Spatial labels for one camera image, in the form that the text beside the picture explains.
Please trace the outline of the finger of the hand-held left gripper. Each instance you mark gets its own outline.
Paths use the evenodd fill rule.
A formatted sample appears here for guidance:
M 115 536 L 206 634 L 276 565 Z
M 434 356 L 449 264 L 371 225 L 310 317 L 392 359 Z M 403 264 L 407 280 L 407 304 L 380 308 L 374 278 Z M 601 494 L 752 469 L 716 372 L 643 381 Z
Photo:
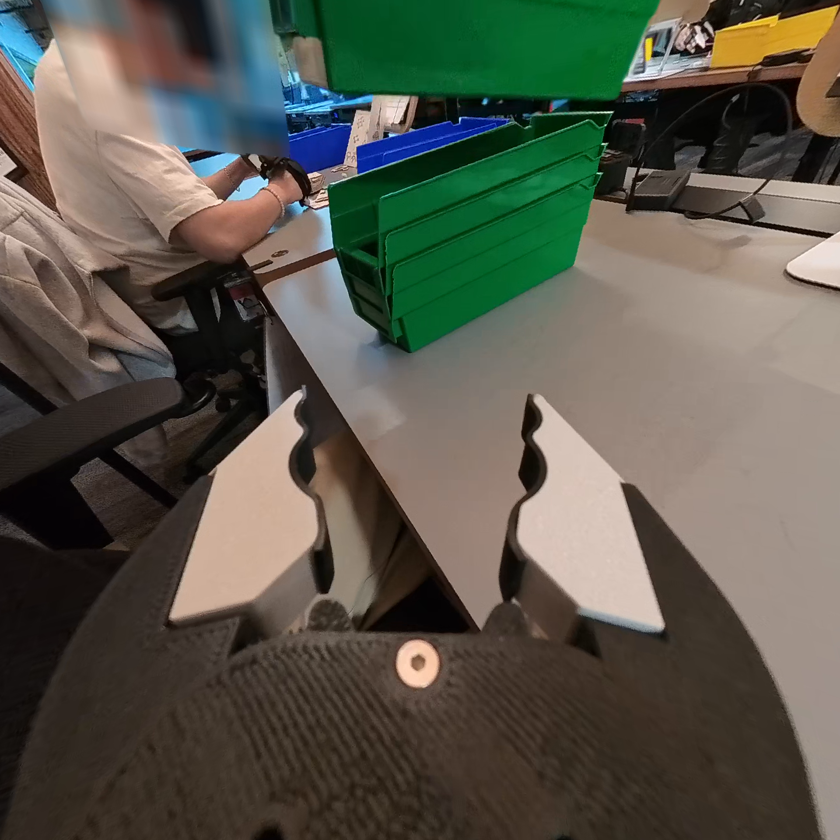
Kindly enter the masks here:
M 321 39 L 314 36 L 294 35 L 291 47 L 301 81 L 327 89 L 329 79 Z

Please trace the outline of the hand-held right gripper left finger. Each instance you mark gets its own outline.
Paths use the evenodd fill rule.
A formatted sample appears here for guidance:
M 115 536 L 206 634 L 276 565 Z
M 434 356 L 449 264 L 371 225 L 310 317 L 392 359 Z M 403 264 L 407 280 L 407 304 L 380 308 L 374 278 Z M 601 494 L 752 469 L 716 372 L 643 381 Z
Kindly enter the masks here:
M 259 637 L 290 631 L 334 576 L 312 481 L 307 391 L 292 393 L 210 475 L 169 613 L 173 627 L 238 618 Z

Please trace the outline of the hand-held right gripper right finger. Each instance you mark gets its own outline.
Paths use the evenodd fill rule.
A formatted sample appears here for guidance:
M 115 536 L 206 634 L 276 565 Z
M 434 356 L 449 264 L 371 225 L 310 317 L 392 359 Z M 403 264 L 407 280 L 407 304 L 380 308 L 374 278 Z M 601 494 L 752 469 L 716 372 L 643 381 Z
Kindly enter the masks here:
M 527 397 L 521 439 L 524 493 L 507 523 L 502 599 L 553 641 L 571 641 L 585 619 L 663 634 L 622 478 L 542 395 Z

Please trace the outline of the plain blue bin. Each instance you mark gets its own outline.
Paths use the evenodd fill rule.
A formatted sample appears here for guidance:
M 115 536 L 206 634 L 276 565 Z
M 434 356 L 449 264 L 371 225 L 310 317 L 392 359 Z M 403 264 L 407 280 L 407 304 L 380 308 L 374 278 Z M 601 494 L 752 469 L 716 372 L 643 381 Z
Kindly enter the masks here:
M 289 157 L 306 173 L 343 165 L 352 124 L 337 123 L 289 135 Z

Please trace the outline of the pile of wooden puzzle pieces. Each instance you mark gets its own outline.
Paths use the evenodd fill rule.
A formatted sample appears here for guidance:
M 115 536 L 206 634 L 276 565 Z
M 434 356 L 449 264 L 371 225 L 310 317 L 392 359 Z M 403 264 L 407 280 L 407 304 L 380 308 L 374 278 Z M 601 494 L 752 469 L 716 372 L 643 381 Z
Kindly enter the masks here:
M 322 209 L 329 206 L 329 187 L 335 183 L 343 183 L 357 175 L 355 167 L 338 164 L 320 171 L 308 173 L 311 194 L 302 201 L 302 205 L 311 209 Z

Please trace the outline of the blue bin with tag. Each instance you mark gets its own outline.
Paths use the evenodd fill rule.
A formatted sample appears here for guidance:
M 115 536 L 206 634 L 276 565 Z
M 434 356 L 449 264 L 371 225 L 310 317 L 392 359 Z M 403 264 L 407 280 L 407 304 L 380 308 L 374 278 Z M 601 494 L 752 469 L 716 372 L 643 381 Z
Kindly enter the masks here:
M 457 122 L 440 122 L 360 144 L 356 149 L 356 172 L 361 175 L 494 130 L 508 122 L 509 119 L 464 117 Z

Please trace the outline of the black office chair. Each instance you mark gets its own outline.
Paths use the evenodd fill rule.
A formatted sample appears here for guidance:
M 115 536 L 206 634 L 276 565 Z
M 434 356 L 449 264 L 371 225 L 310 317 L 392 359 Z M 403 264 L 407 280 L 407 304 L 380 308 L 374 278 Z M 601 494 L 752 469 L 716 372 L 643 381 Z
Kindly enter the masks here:
M 72 483 L 94 459 L 171 509 L 176 499 L 116 451 L 118 446 L 175 417 L 185 405 L 182 386 L 162 378 L 120 385 L 40 416 L 2 436 L 2 514 L 51 550 L 103 549 L 110 532 Z
M 206 262 L 156 284 L 157 302 L 184 303 L 192 332 L 155 333 L 171 352 L 185 403 L 214 405 L 220 421 L 188 456 L 183 478 L 192 484 L 207 473 L 208 454 L 237 427 L 268 415 L 265 365 L 267 309 L 256 276 L 240 257 L 225 266 Z

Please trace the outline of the grey jacket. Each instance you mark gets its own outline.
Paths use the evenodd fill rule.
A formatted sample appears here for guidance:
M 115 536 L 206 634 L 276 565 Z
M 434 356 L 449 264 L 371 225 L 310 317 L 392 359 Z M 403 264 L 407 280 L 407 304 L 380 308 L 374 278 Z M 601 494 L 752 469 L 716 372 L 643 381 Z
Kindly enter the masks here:
M 129 276 L 123 262 L 2 178 L 2 364 L 38 393 L 64 405 L 175 378 L 170 351 L 110 286 Z

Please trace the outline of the wooden document stand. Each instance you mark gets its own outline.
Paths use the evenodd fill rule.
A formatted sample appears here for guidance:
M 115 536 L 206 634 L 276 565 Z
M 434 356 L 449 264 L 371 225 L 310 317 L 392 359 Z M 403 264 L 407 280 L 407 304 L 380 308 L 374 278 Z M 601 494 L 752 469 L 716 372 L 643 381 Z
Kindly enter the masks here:
M 832 27 L 817 47 L 801 79 L 796 107 L 803 123 L 822 137 L 839 138 L 839 30 Z M 785 268 L 792 278 L 839 290 L 839 233 L 793 259 Z

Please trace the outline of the black power adapter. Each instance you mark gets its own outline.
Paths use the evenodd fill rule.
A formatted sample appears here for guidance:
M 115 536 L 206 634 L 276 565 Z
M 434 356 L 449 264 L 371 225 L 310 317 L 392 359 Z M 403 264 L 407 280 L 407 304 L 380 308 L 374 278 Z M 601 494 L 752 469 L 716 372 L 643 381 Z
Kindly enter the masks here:
M 628 212 L 667 212 L 685 191 L 691 172 L 651 171 L 633 181 L 626 203 Z

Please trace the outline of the long wooden table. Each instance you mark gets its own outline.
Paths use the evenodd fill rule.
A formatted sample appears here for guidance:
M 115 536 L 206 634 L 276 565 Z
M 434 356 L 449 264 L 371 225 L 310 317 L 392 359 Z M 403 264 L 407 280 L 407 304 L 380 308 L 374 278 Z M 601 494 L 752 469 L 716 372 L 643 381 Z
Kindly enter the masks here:
M 738 85 L 745 82 L 799 80 L 809 67 L 808 62 L 791 62 L 778 66 L 740 66 L 727 68 L 701 68 L 669 73 L 657 77 L 627 79 L 622 93 L 635 91 L 711 88 Z

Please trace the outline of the large yellow bin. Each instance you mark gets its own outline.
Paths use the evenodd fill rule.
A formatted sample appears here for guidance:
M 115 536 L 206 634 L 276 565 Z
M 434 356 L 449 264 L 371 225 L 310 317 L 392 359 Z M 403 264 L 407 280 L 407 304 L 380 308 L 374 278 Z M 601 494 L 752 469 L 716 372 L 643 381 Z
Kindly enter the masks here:
M 813 50 L 833 25 L 837 14 L 838 2 L 819 2 L 720 29 L 715 35 L 709 67 L 754 67 L 767 56 Z

